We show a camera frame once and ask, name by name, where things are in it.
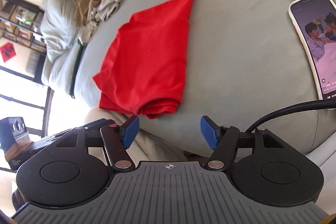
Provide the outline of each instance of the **red decoration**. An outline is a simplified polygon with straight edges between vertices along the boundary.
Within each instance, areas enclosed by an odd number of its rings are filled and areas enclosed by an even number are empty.
[[[1,52],[3,62],[7,62],[9,59],[11,59],[12,57],[14,57],[16,55],[14,45],[13,45],[13,43],[10,43],[10,42],[1,46],[0,47],[0,52]]]

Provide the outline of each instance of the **crumpled cloth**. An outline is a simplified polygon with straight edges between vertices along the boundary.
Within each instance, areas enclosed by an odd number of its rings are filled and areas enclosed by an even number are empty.
[[[86,20],[87,24],[83,25],[78,32],[78,39],[83,46],[88,44],[98,23],[108,20],[108,18],[118,10],[122,1],[123,0],[100,0],[100,3],[90,1]]]
[[[75,21],[77,27],[87,25],[87,15],[100,4],[101,0],[76,0]]]

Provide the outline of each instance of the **black circular housing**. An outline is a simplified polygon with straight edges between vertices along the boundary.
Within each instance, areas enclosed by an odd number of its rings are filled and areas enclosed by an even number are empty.
[[[26,161],[16,182],[30,203],[73,206],[97,195],[107,184],[105,164],[86,153],[85,129],[75,128]]]
[[[320,168],[275,135],[264,139],[273,136],[276,147],[264,147],[262,135],[256,134],[254,153],[233,166],[233,183],[247,197],[271,206],[315,202],[324,181]]]

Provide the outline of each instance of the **smartphone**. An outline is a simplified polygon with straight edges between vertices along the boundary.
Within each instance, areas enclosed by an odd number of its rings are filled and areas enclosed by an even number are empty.
[[[307,54],[319,99],[336,97],[335,3],[296,0],[288,12]]]

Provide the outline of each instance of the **folded shirt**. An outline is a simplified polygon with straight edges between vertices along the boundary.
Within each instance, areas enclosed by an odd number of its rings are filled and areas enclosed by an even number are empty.
[[[193,0],[169,0],[133,14],[93,77],[99,107],[150,119],[175,113],[185,85]]]

